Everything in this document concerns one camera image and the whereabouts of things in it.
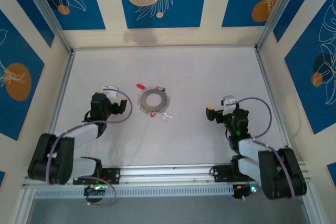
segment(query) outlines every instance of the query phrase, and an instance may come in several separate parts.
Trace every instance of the red object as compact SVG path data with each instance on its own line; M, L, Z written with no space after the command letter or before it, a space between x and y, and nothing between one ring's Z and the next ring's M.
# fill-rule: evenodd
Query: red object
M140 84L140 83L138 83L136 86L137 86L139 89L145 89L145 86L142 85L142 84Z

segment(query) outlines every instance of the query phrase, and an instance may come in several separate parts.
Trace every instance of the gray floor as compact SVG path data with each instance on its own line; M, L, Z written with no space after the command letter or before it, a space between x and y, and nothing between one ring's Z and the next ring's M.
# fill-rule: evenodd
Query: gray floor
M309 223L300 199L269 201L262 192L246 202L231 196L122 198L109 207L84 200L35 200L29 224L249 224Z

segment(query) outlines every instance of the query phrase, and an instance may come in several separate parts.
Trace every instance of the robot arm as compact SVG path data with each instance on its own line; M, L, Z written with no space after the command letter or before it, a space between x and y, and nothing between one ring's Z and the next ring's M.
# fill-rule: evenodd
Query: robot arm
M267 198L289 198L293 192L286 177L287 173L293 185L294 194L296 196L306 194L307 185L293 150L290 148L270 150L267 146L260 145L261 143L255 141L248 133L249 112L240 109L239 103L236 103L233 96L224 97L221 104L224 108L219 111L208 106L206 116L210 121L216 120L217 123L225 125L230 132L228 137L230 147L238 155L233 156L228 167L214 167L217 173L222 173L217 176L222 178L218 182L225 182L223 178L232 174L238 181L248 176L261 184ZM286 172L278 161L279 157Z
M126 109L127 100L121 100L120 104L111 103L110 99L115 97L116 93L111 91L95 93L91 99L91 110L85 114L83 123L106 121L112 114L122 114ZM51 160L50 182L63 185L74 177L98 174L102 169L99 159L88 157L74 159L73 152L84 143L100 137L106 128L106 123L93 123L61 138ZM45 133L40 136L28 168L29 178L46 180L49 152L59 135Z

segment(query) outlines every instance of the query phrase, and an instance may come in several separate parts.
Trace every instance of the white table surface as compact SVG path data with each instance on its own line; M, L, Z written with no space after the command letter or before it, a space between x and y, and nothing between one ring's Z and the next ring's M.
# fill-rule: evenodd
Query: white table surface
M141 92L136 87L165 87L170 97L164 123L151 118L137 105ZM142 47L76 52L56 127L63 132L83 120L90 110L91 96L103 86L117 86L132 100L134 110L122 124L108 125L103 136L75 150L75 157L90 156L104 166L184 165L227 163L235 153L225 139L222 124L210 122L207 105L220 109L225 95L236 100L259 97L270 104L253 48L220 46ZM258 101L246 101L249 132L257 135L268 125L268 111ZM122 119L112 115L110 121ZM259 140L283 147L273 116L270 131Z

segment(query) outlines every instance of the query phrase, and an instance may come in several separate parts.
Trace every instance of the orange circle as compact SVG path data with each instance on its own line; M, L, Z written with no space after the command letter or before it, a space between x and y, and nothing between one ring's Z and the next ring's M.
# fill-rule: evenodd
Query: orange circle
M323 77L321 73L314 73L313 76L311 77L311 83L313 84L314 87L318 88L319 86L322 85L323 82Z
M156 14L156 16L157 16L158 18L162 18L162 17L163 17L163 13L162 13L162 12L158 12L158 13Z
M59 5L57 7L57 10L63 15L69 15L70 14L70 9L66 5Z
M273 7L278 0L262 0L253 8L252 19L255 22L265 22L268 20Z
M21 63L12 63L7 67L5 76L10 78L5 82L9 96L19 102L26 100L32 87L28 68Z

